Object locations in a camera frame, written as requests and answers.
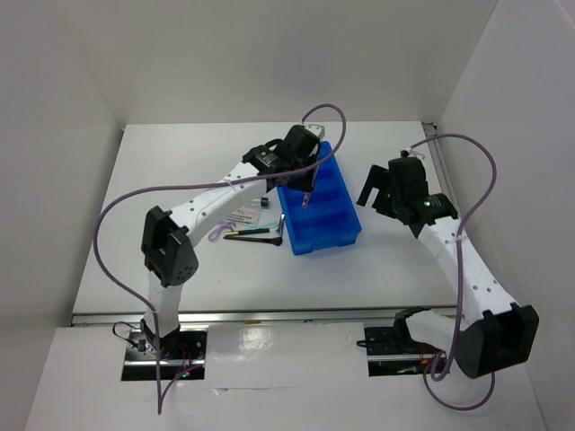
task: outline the blue plastic bin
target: blue plastic bin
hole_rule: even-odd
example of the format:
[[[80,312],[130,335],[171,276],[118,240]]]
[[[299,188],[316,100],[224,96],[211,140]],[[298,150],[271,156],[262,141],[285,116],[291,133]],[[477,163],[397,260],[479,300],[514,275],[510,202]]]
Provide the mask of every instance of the blue plastic bin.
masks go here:
[[[329,142],[322,142],[320,158],[331,150]],[[304,192],[280,187],[278,194],[294,254],[341,247],[357,240],[361,224],[335,157],[318,168],[315,191],[306,209],[302,208]]]

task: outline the white wall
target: white wall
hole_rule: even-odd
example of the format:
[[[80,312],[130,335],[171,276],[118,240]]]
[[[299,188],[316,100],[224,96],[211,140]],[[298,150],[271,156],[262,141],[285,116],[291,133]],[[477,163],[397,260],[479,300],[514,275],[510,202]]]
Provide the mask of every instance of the white wall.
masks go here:
[[[575,429],[574,18],[573,0],[500,0],[440,121],[480,140],[499,164],[470,231],[497,278],[539,312],[527,369],[550,431]],[[444,150],[469,208],[489,166],[466,144]]]
[[[42,0],[1,10],[0,427],[13,431],[69,322],[119,128],[59,12]]]
[[[127,123],[437,119],[496,0],[58,0]]]

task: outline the robotic arm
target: robotic arm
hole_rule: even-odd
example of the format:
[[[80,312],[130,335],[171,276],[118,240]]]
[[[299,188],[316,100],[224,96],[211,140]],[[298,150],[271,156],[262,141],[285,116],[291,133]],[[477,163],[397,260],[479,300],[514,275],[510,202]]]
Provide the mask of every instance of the robotic arm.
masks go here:
[[[262,178],[207,190],[171,210],[154,207],[148,211],[142,252],[150,271],[148,300],[157,312],[158,334],[155,333],[154,315],[149,309],[141,326],[151,344],[154,345],[156,335],[159,335],[162,356],[177,342],[181,290],[199,267],[194,248],[220,220],[278,186],[313,191],[317,168],[298,176],[289,175],[289,171],[317,161],[323,136],[321,126],[293,126],[284,139],[252,148],[220,182],[282,172],[286,176],[274,175],[273,179]]]
[[[438,260],[451,286],[458,291],[456,242],[464,255],[463,310],[468,328],[460,332],[455,359],[470,378],[525,362],[533,345],[539,318],[531,305],[520,307],[489,271],[465,234],[457,238],[457,212],[444,194],[430,195],[423,163],[408,152],[389,162],[389,169],[373,165],[358,205],[379,189],[372,208],[400,220]],[[417,352],[414,341],[449,353],[455,322],[417,307],[398,313],[396,337],[405,351]]]

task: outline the white table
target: white table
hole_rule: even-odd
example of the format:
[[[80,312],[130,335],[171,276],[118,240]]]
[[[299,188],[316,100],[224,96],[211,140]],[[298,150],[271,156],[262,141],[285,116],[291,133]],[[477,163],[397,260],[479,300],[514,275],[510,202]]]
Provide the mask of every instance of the white table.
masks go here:
[[[341,126],[323,123],[335,144]],[[129,125],[123,137],[105,204],[119,195],[154,185],[214,182],[250,148],[283,137],[292,123]],[[352,199],[357,199],[371,164],[387,165],[424,137],[418,122],[351,122],[337,154]],[[421,150],[431,192],[438,177],[427,147]],[[143,295],[144,257],[139,250],[144,217],[168,209],[195,192],[161,192],[132,198],[102,226],[102,256],[112,272]],[[277,220],[275,190],[261,221]],[[199,271],[183,289],[182,312],[318,310],[362,307],[450,305],[455,294],[439,265],[408,227],[356,207],[363,232],[355,245],[294,256],[285,242],[276,248],[244,242],[208,242],[196,249]],[[113,285],[91,253],[75,301],[75,314],[142,312],[143,304]]]
[[[420,376],[368,377],[365,350],[355,346],[361,332],[359,323],[210,328],[206,380],[176,383],[158,417],[154,382],[120,381],[126,344],[110,328],[59,329],[26,429],[545,431],[524,366],[499,372],[481,409],[454,412],[431,399]],[[467,404],[488,383],[455,370],[435,387]]]

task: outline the blue tray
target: blue tray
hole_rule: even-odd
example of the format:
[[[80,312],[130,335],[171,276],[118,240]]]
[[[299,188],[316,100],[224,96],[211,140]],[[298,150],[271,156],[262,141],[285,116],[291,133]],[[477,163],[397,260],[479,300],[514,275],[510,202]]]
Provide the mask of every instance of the blue tray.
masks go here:
[[[322,142],[320,158],[331,150],[329,142]],[[280,187],[278,194],[294,254],[350,245],[358,238],[361,224],[335,157],[318,168],[306,209],[302,208],[304,192]]]

